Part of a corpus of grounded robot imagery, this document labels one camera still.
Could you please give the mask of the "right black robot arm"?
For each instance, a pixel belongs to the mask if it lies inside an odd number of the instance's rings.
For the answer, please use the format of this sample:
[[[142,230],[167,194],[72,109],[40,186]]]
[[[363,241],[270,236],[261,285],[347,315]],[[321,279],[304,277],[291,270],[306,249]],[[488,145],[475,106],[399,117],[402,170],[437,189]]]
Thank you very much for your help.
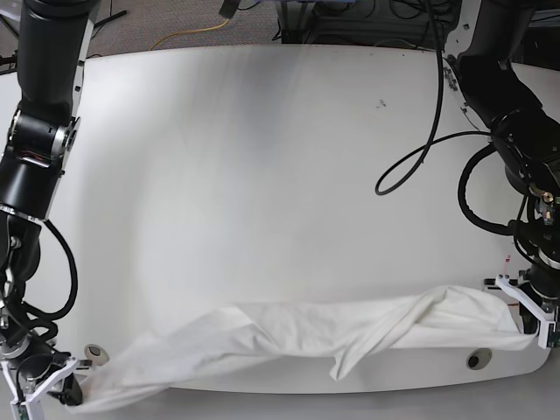
[[[70,290],[57,311],[25,300],[40,262],[39,237],[80,125],[78,107],[96,1],[25,1],[17,49],[21,99],[1,155],[1,370],[16,419],[43,417],[51,396],[66,406],[83,401],[79,361],[58,350],[57,321],[74,307],[78,271],[68,258]]]

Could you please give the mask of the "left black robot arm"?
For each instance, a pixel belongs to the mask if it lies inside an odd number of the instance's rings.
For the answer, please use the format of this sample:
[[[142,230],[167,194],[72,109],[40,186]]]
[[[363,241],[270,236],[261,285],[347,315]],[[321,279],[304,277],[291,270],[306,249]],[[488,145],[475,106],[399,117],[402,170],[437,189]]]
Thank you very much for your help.
[[[520,301],[520,315],[542,348],[559,345],[559,124],[521,82],[512,58],[536,11],[536,1],[460,1],[444,44],[447,67],[466,110],[489,131],[487,146],[467,162],[458,203],[476,227],[509,236],[530,264],[517,289],[497,285]],[[510,185],[522,196],[507,224],[483,220],[467,204],[474,167],[498,153]]]

